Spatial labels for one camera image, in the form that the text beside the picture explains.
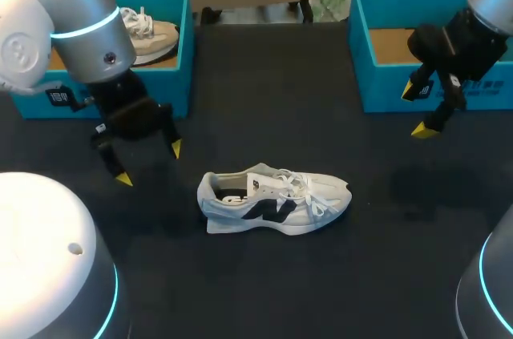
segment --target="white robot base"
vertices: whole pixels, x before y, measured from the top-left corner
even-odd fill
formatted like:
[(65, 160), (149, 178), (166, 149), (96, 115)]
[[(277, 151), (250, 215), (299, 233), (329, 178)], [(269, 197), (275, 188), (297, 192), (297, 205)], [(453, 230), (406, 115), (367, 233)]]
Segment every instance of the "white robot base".
[(126, 339), (119, 270), (82, 201), (43, 176), (0, 174), (0, 337)]

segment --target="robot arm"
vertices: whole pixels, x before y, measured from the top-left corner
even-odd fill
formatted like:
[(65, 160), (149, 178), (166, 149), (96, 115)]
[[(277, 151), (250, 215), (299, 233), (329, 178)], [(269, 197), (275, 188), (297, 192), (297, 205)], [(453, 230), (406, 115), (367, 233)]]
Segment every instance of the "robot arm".
[[(52, 105), (72, 111), (94, 103), (103, 123), (91, 145), (107, 170), (125, 184), (131, 180), (112, 148), (115, 137), (133, 141), (161, 131), (178, 158), (181, 139), (172, 106), (150, 98), (131, 71), (135, 49), (115, 0), (0, 0), (0, 20), (0, 90), (24, 95), (45, 91)], [(58, 83), (37, 85), (52, 46), (73, 80), (86, 84), (90, 97), (83, 103)], [(55, 102), (55, 95), (65, 100)]]
[(465, 82), (482, 79), (506, 53), (506, 41), (513, 36), (513, 0), (467, 1), (468, 8), (443, 28), (422, 25), (408, 40), (422, 66), (410, 76), (402, 98), (415, 100), (435, 71), (444, 90), (437, 110), (412, 133), (419, 139), (438, 134), (456, 109), (466, 109)]

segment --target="sneaker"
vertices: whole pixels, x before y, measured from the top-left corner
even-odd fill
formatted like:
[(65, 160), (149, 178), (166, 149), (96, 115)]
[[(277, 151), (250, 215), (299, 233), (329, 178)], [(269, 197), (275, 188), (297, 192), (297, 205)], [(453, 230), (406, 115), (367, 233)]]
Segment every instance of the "sneaker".
[(198, 188), (208, 233), (268, 227), (300, 235), (337, 219), (351, 198), (344, 180), (263, 163), (239, 173), (207, 173)]
[(178, 43), (179, 33), (176, 26), (170, 22), (153, 20), (144, 14), (143, 7), (139, 14), (130, 8), (121, 8), (121, 16), (137, 54), (134, 66), (160, 59)]

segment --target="black tabletop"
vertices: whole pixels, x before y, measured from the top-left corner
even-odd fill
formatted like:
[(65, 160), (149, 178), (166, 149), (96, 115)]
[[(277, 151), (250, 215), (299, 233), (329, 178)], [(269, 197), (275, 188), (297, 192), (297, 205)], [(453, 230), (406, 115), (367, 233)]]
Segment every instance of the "black tabletop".
[[(182, 156), (119, 143), (135, 186), (94, 151), (95, 122), (24, 121), (0, 99), (0, 170), (49, 176), (89, 207), (121, 269), (135, 339), (458, 337), (458, 280), (513, 200), (513, 112), (365, 115), (345, 24), (200, 28)], [(209, 236), (205, 172), (264, 162), (338, 176), (353, 201), (304, 236)]]

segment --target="blue box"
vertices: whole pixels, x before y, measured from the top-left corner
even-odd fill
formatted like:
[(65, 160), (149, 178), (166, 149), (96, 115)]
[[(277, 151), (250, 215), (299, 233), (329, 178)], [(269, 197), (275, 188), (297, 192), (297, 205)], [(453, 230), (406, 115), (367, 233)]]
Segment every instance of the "blue box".
[[(349, 47), (365, 112), (433, 111), (441, 102), (442, 88), (436, 73), (429, 97), (401, 99), (410, 74), (420, 63), (380, 64), (370, 30), (415, 28), (423, 23), (446, 25), (467, 0), (352, 0)], [(469, 110), (513, 108), (513, 41), (502, 60), (481, 82), (465, 87)]]
[[(192, 77), (194, 54), (194, 22), (189, 0), (116, 0), (118, 6), (139, 11), (144, 6), (146, 14), (155, 20), (173, 22), (180, 27), (180, 43), (176, 56), (176, 67), (133, 68), (144, 81), (148, 94), (159, 103), (171, 103), (175, 118), (188, 113), (188, 97)], [(62, 81), (73, 90), (77, 99), (88, 96), (85, 85), (71, 80), (65, 70), (48, 71), (42, 82)], [(94, 105), (73, 113), (67, 107), (52, 107), (46, 94), (35, 96), (11, 95), (16, 107), (25, 119), (97, 119), (99, 113)]]

